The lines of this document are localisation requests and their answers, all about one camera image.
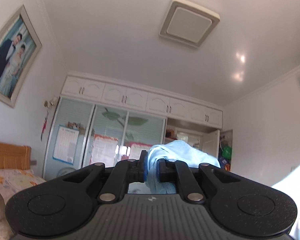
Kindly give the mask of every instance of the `bride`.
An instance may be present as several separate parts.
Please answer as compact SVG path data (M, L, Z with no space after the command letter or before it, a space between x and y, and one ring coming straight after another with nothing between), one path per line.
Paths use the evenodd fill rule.
M0 77L0 93L7 97L9 96L11 89L12 76L18 73L20 64L22 62L21 55L25 52L25 49L26 46L22 44L19 51L12 55L12 57L9 59Z

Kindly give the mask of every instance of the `picture frame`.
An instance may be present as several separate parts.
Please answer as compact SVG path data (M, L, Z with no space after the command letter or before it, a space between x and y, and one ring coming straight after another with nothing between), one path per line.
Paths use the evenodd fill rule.
M22 5L0 30L0 101L14 108L42 44Z

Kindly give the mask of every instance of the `groom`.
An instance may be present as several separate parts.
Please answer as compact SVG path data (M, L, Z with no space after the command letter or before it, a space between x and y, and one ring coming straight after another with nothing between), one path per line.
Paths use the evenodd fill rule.
M0 77L3 73L4 68L6 67L7 62L10 57L16 50L16 45L22 40L22 34L18 33L18 35L12 40L7 39L0 46Z

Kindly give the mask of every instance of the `crown molding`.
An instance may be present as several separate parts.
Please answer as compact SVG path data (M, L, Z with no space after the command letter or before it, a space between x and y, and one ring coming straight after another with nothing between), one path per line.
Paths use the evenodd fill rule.
M263 92L265 92L265 91L267 91L267 90L269 90L269 89L271 89L271 88L273 88L273 87L281 84L282 82L286 81L290 77L295 76L298 73L300 73L300 65L297 66L297 67L295 67L294 69L290 70L289 72L281 75L280 77L276 78L275 80L267 83L266 85L264 85L264 86L262 86L262 87L260 87L260 88L258 88L256 90L248 93L247 95L245 95L245 96L243 96L243 97L241 97L241 98L239 98L239 99L237 99L237 100L229 103L228 105L225 106L225 108L227 108L229 106L232 106L232 105L235 105L235 104L238 104L238 103L241 103L241 102L243 102L243 101L245 101L245 100L247 100L247 99L249 99L249 98L251 98L253 96L261 94L261 93L263 93Z

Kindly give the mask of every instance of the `poster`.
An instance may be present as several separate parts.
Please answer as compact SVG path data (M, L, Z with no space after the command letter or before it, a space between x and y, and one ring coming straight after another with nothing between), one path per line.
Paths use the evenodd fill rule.
M73 164L79 131L59 126L53 159Z
M96 134L93 140L90 164L101 162L106 167L113 167L117 145L117 138Z
M150 144L144 144L144 143L130 143L130 155L129 159L140 159L141 151L146 150L147 152L150 150L152 145Z

